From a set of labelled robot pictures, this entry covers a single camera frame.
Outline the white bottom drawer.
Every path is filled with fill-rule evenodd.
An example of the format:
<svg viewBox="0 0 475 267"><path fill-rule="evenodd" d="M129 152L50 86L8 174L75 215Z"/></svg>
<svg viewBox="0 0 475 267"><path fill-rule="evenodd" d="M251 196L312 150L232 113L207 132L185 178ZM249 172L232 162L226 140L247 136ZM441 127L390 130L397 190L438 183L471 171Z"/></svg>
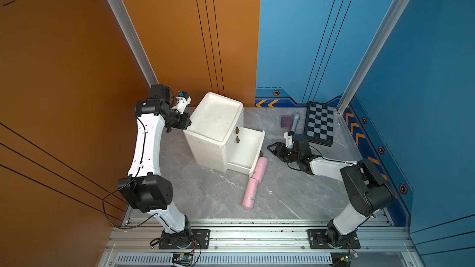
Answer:
<svg viewBox="0 0 475 267"><path fill-rule="evenodd" d="M243 173L251 178L256 170L265 131L255 131L243 127L237 135L231 137L232 146L228 155L227 169Z"/></svg>

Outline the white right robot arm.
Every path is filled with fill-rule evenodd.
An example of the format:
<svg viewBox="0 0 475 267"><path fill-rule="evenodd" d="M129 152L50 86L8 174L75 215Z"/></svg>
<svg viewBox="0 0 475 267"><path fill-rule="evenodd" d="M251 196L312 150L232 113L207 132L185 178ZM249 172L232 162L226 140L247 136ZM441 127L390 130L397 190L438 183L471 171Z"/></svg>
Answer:
<svg viewBox="0 0 475 267"><path fill-rule="evenodd" d="M396 199L388 181L368 159L342 161L314 154L307 137L301 134L291 134L285 143L273 143L267 149L280 161L297 164L298 171L344 184L349 204L329 221L324 236L324 241L333 248L349 244L358 227Z"/></svg>

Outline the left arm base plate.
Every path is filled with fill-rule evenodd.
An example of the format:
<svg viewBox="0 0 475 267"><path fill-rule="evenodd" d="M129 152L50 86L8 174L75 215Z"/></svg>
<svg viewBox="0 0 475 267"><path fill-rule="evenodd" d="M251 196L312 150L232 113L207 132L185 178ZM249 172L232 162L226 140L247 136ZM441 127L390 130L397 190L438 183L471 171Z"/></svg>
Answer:
<svg viewBox="0 0 475 267"><path fill-rule="evenodd" d="M167 234L162 232L158 248L163 250L179 250L197 248L198 250L206 250L209 248L210 230L209 229L192 229L184 230L176 234Z"/></svg>

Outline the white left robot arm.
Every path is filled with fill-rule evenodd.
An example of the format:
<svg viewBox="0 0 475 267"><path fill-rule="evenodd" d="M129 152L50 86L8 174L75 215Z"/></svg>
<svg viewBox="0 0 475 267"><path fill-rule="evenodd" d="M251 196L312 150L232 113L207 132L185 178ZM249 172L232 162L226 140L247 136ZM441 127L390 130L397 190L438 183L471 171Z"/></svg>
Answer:
<svg viewBox="0 0 475 267"><path fill-rule="evenodd" d="M191 97L181 92L176 100L174 106L166 98L149 98L136 105L136 149L127 177L118 181L118 191L131 208L157 219L165 233L188 236L188 219L173 203L173 185L160 170L162 133L191 125L185 112Z"/></svg>

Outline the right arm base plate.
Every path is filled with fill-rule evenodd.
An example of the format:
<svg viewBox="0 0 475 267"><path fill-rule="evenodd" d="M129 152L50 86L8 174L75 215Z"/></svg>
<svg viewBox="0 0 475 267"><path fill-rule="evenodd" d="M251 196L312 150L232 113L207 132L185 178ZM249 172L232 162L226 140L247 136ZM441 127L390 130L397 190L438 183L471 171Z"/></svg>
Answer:
<svg viewBox="0 0 475 267"><path fill-rule="evenodd" d="M311 249L358 250L361 248L357 231L341 235L337 230L332 229L309 229L307 235Z"/></svg>

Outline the white plastic drawer cabinet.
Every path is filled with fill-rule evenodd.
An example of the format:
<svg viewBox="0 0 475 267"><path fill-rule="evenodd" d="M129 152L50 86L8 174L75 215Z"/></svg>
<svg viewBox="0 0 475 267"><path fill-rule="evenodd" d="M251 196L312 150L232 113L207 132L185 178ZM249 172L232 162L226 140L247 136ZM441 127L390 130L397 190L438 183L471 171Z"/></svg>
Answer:
<svg viewBox="0 0 475 267"><path fill-rule="evenodd" d="M240 101L209 92L190 116L192 124L184 131L195 162L226 172L231 137L244 126L244 105Z"/></svg>

